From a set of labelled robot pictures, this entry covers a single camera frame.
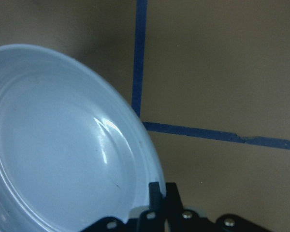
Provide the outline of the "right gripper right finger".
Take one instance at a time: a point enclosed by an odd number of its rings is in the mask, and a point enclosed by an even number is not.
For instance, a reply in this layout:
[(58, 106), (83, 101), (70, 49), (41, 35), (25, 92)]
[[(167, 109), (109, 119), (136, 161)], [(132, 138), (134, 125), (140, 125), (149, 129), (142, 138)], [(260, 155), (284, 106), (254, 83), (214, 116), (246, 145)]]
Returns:
[(165, 213), (168, 218), (178, 218), (183, 211), (183, 204), (176, 183), (166, 183), (166, 197), (164, 200)]

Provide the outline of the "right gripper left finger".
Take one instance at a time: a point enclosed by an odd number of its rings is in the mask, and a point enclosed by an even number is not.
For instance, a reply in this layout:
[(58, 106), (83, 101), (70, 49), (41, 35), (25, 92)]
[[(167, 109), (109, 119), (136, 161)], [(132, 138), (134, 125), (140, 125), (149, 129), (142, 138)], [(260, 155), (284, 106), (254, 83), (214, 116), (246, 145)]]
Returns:
[(149, 209), (155, 211), (159, 215), (164, 212), (164, 197), (160, 191), (160, 185), (158, 182), (150, 182), (148, 184), (149, 189)]

